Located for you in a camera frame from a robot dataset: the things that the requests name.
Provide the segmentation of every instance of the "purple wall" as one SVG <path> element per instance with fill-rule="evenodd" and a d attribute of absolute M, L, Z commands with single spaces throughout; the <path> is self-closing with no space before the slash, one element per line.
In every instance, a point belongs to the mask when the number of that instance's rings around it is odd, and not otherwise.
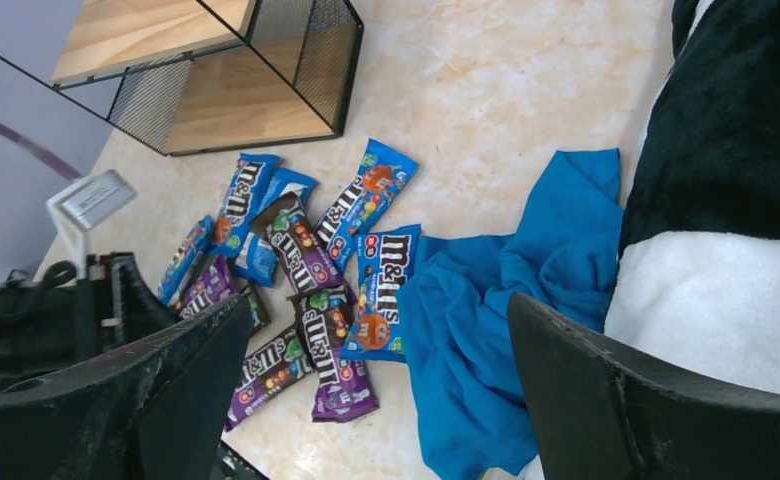
<path fill-rule="evenodd" d="M 0 54 L 48 79 L 82 0 L 0 1 Z M 76 98 L 106 112 L 117 84 Z M 111 127 L 0 61 L 0 123 L 48 148 L 79 172 L 98 159 Z M 68 181 L 0 136 L 0 282 L 11 269 L 35 271 L 55 236 L 45 201 Z"/>

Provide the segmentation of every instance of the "white towel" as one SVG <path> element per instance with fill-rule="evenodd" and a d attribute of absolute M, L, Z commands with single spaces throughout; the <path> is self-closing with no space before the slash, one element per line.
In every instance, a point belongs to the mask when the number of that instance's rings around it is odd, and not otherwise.
<path fill-rule="evenodd" d="M 780 393 L 780 241 L 666 232 L 629 246 L 605 334 L 688 370 Z"/>

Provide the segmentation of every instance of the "blue cloth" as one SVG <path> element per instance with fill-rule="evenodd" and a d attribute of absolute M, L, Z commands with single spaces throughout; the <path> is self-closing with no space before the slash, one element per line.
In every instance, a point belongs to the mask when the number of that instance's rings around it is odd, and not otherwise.
<path fill-rule="evenodd" d="M 396 295 L 426 465 L 444 479 L 516 475 L 537 455 L 508 332 L 524 292 L 595 330 L 611 301 L 622 209 L 618 150 L 557 152 L 517 232 L 422 236 Z"/>

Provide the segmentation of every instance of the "wooden board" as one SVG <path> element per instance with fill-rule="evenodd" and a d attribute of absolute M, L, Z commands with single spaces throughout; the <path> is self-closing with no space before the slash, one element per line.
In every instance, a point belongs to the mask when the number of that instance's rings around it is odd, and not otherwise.
<path fill-rule="evenodd" d="M 248 29 L 255 0 L 206 0 L 238 32 Z M 239 40 L 196 0 L 84 0 L 52 74 L 54 83 Z"/>
<path fill-rule="evenodd" d="M 295 72 L 302 39 L 291 46 L 258 47 L 278 52 L 270 63 Z M 251 49 L 237 48 L 193 62 L 166 150 L 184 153 L 251 143 L 315 138 L 333 131 Z"/>

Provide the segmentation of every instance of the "marble countertop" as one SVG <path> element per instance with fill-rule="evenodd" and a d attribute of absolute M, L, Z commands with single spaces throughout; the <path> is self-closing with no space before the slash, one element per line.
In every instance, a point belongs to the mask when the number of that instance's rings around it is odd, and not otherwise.
<path fill-rule="evenodd" d="M 259 150 L 320 181 L 311 218 L 351 180 L 369 137 L 421 165 L 376 231 L 422 223 L 441 237 L 511 232 L 556 149 L 619 146 L 628 190 L 672 63 L 672 0 L 353 3 L 366 33 L 345 136 Z M 93 251 L 133 251 L 155 286 L 190 227 L 218 210 L 236 158 L 164 158 L 114 132 L 94 172 L 115 168 L 139 195 L 92 233 Z M 65 256 L 56 240 L 44 264 Z M 250 350 L 292 323 L 288 293 L 262 291 L 274 322 Z M 311 423 L 316 379 L 308 377 L 225 439 L 272 479 L 434 478 L 420 455 L 407 368 L 368 366 L 378 412 Z"/>

